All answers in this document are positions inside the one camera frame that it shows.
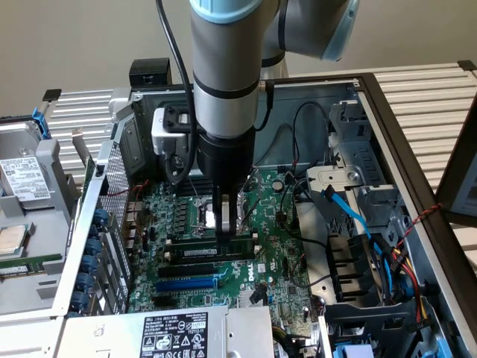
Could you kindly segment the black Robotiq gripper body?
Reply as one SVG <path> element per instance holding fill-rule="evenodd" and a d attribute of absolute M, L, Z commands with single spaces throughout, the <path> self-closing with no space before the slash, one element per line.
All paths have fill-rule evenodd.
<path fill-rule="evenodd" d="M 255 138 L 253 128 L 232 139 L 198 136 L 198 167 L 220 195 L 231 195 L 244 182 L 253 164 Z"/>

